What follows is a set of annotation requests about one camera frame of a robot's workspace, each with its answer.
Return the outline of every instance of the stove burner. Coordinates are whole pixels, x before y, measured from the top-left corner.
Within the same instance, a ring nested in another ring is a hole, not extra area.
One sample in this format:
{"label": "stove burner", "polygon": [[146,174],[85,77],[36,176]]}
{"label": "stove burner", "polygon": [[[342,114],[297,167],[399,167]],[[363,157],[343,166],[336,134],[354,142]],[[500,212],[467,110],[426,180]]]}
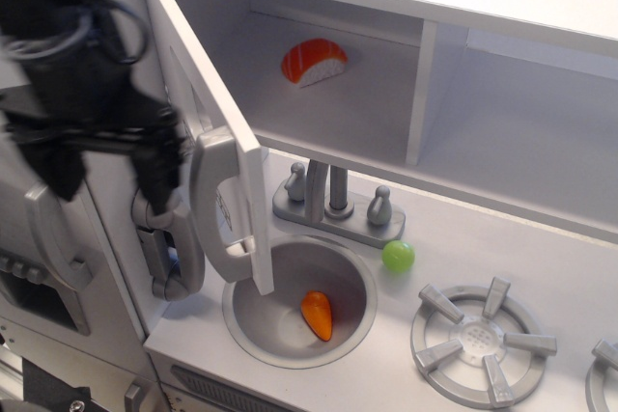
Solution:
{"label": "stove burner", "polygon": [[[523,306],[507,296],[510,286],[495,277],[489,289],[466,286],[440,291],[427,285],[419,293],[423,304],[416,313],[410,336],[414,362],[428,382],[454,402],[477,409],[513,405],[532,394],[543,376],[547,357],[557,352],[556,339],[543,335]],[[466,302],[478,301],[484,302],[478,316],[467,316],[455,304],[460,302],[464,306]],[[428,326],[435,313],[454,325],[448,331],[447,342],[428,347]],[[522,333],[505,333],[497,319],[509,317]],[[509,385],[500,365],[507,354],[517,350],[529,353],[529,365],[522,377]],[[484,371],[484,383],[488,385],[485,391],[469,388],[447,374],[449,364],[457,359]]]}
{"label": "stove burner", "polygon": [[586,377],[586,400],[590,412],[609,412],[605,401],[604,383],[607,369],[618,370],[618,343],[609,344],[601,340],[592,353],[597,358]]}

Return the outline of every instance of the vent grille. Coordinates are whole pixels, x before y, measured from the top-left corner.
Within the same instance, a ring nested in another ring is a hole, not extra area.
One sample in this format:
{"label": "vent grille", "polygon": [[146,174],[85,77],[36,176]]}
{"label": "vent grille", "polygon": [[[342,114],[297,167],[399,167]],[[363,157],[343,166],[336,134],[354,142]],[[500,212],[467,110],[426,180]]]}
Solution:
{"label": "vent grille", "polygon": [[178,366],[172,366],[172,373],[190,392],[234,412],[290,412],[289,409]]}

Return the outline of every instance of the faucet knob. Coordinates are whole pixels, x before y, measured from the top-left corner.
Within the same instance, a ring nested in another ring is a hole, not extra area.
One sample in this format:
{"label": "faucet knob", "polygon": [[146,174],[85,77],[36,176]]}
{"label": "faucet knob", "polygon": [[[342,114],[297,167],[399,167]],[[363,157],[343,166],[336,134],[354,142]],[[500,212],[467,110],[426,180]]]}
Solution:
{"label": "faucet knob", "polygon": [[305,199],[305,166],[302,163],[294,163],[290,172],[284,188],[288,191],[288,197],[291,200],[302,202]]}
{"label": "faucet knob", "polygon": [[381,185],[376,189],[376,197],[369,203],[367,219],[374,226],[383,226],[390,222],[393,216],[393,206],[390,204],[390,188]]}

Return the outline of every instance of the salmon nigiri toy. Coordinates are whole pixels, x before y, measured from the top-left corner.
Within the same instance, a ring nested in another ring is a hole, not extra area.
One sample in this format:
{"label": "salmon nigiri toy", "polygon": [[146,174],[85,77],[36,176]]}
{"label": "salmon nigiri toy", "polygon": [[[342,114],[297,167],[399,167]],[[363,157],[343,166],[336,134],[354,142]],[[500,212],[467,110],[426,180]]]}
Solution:
{"label": "salmon nigiri toy", "polygon": [[293,47],[281,62],[283,74],[305,87],[344,72],[348,56],[333,41],[312,39]]}
{"label": "salmon nigiri toy", "polygon": [[330,302],[324,293],[308,291],[300,303],[302,316],[321,340],[327,342],[332,336],[332,313]]}

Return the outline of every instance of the countertop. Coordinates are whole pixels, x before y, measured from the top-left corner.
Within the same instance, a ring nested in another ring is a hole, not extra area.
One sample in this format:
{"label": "countertop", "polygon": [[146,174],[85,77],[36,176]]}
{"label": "countertop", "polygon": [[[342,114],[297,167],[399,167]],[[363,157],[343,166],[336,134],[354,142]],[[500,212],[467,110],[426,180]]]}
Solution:
{"label": "countertop", "polygon": [[[275,153],[266,159],[269,197],[289,173],[291,162]],[[375,188],[370,179],[350,176],[349,189],[356,193],[372,195]],[[548,358],[539,388],[510,410],[587,410],[584,383],[594,361],[591,350],[601,338],[618,341],[618,246],[410,188],[391,191],[393,203],[407,212],[403,239],[416,250],[413,268],[403,275],[389,272],[377,249],[268,218],[272,237],[330,236],[369,266],[378,288],[378,313],[355,350],[306,370],[276,368],[254,359],[226,328],[221,311],[224,282],[207,264],[202,291],[172,304],[147,339],[161,380],[181,388],[169,373],[171,365],[180,365],[315,412],[470,410],[441,396],[418,372],[410,328],[421,304],[418,293],[427,284],[488,287],[492,277],[499,276],[512,284],[509,297],[558,342],[558,354]],[[618,404],[618,379],[608,384],[615,392],[609,400]]]}

